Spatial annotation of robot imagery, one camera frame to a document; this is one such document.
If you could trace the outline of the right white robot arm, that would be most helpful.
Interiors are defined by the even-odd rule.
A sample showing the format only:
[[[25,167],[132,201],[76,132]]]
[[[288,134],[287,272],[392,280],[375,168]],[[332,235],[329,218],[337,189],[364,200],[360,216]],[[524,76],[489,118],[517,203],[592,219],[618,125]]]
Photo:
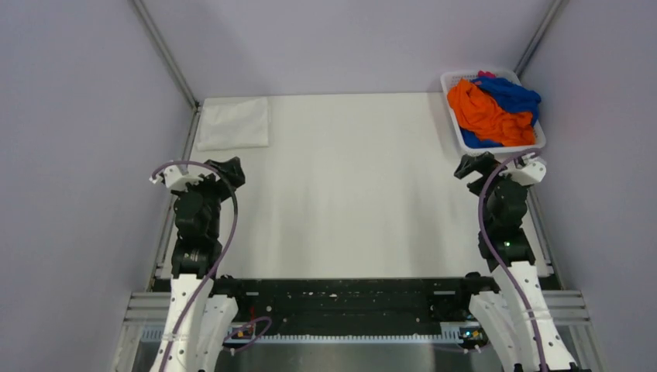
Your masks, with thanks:
[[[478,247],[492,278],[471,275],[454,298],[456,313],[475,319],[505,371],[579,371],[556,328],[542,292],[534,251],[522,228],[529,188],[547,167],[536,149],[499,161],[490,153],[464,155],[454,175],[477,196]]]

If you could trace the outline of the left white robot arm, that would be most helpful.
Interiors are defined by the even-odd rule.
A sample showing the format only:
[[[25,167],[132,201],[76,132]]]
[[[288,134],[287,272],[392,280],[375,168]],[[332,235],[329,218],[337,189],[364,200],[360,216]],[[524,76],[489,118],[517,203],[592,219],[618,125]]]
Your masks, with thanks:
[[[246,182],[241,160],[172,160],[150,175],[174,195],[177,228],[171,257],[167,318],[152,371],[213,371],[224,349],[232,320],[248,311],[248,299],[237,291],[213,291],[218,266],[232,243],[219,241],[222,203],[238,211],[236,190]]]

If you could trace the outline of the orange t shirt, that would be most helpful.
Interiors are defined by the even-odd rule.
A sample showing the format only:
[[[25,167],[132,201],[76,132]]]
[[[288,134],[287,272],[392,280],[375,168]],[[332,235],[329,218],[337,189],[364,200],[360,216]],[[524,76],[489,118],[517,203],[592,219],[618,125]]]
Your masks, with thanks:
[[[492,141],[501,146],[530,146],[535,144],[530,112],[511,113],[479,88],[477,84],[460,80],[447,93],[456,123],[474,134],[478,140]]]

